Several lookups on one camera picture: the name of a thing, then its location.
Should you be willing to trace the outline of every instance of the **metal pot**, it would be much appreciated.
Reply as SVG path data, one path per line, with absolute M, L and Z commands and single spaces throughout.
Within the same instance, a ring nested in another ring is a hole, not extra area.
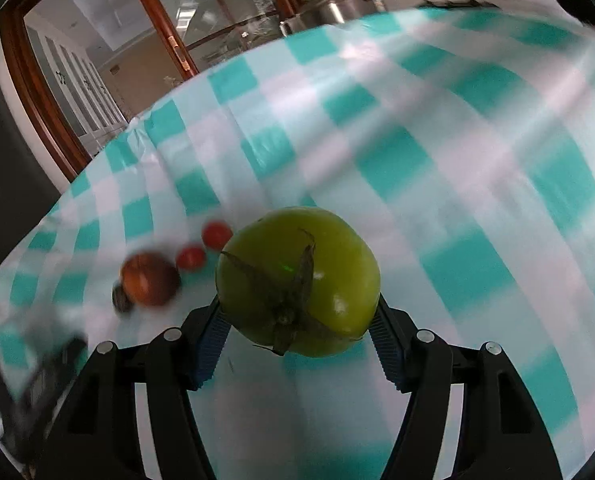
M 319 27 L 356 20 L 376 12 L 386 12 L 383 0 L 306 0 L 295 16 L 280 22 L 284 36 Z

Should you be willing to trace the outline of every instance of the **white cabinet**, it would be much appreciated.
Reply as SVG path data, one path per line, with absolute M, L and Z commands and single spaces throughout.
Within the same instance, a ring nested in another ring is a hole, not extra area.
M 83 48 L 34 12 L 24 21 L 53 96 L 78 140 L 94 156 L 123 131 L 126 119 Z

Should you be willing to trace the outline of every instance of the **tomato calyx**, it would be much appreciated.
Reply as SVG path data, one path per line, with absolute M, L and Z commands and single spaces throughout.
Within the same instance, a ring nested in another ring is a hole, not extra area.
M 222 251 L 222 254 L 229 259 L 234 267 L 246 276 L 264 308 L 272 312 L 275 322 L 273 347 L 261 346 L 261 348 L 271 350 L 279 356 L 283 356 L 289 350 L 300 331 L 309 332 L 321 338 L 343 341 L 356 340 L 339 335 L 307 311 L 306 308 L 313 286 L 315 238 L 308 231 L 303 229 L 300 229 L 300 231 L 303 231 L 309 237 L 311 243 L 302 251 L 296 273 L 286 287 L 276 283 L 263 270 L 247 264 L 234 254 Z

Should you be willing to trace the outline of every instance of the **screw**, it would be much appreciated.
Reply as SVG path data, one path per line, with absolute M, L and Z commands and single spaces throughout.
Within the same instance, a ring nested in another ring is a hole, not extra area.
M 501 346 L 494 341 L 489 341 L 487 344 L 484 345 L 484 348 L 486 348 L 486 351 L 489 354 L 501 354 Z
M 167 341 L 177 341 L 180 337 L 182 337 L 182 330 L 179 328 L 170 328 L 164 332 L 164 339 Z
M 423 343 L 430 343 L 435 339 L 435 334 L 430 330 L 420 330 L 415 336 Z
M 99 354 L 108 354 L 111 350 L 113 350 L 113 342 L 102 341 L 98 346 L 95 347 L 95 350 Z

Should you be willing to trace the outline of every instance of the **green tomato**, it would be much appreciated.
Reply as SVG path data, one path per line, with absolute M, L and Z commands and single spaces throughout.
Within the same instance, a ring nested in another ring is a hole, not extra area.
M 226 244 L 216 269 L 226 318 L 277 354 L 346 350 L 380 294 L 375 256 L 344 220 L 316 207 L 269 213 Z

